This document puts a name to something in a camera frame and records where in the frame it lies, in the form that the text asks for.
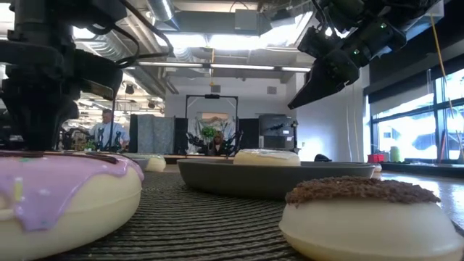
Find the table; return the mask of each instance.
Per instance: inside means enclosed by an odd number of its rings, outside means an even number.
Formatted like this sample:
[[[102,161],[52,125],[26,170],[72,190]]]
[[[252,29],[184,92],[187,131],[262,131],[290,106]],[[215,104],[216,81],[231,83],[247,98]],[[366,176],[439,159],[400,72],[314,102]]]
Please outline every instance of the table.
[[[455,218],[462,217],[454,198],[462,191],[457,181],[398,173],[382,173],[382,178],[420,182],[440,193],[442,207],[450,211],[454,206]],[[284,207],[285,202],[192,190],[183,183],[177,166],[168,165],[164,173],[146,173],[140,206],[122,228],[46,260],[307,260],[278,229]]]

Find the glass wall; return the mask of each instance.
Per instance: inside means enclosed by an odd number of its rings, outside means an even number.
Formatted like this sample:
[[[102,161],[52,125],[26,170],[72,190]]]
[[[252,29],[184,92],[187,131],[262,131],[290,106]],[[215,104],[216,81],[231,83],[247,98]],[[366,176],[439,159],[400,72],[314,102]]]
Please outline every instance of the glass wall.
[[[464,142],[464,69],[446,80],[429,81],[427,88],[431,89],[424,91],[428,94],[373,115],[374,152],[390,152],[395,146],[406,161],[459,158]]]

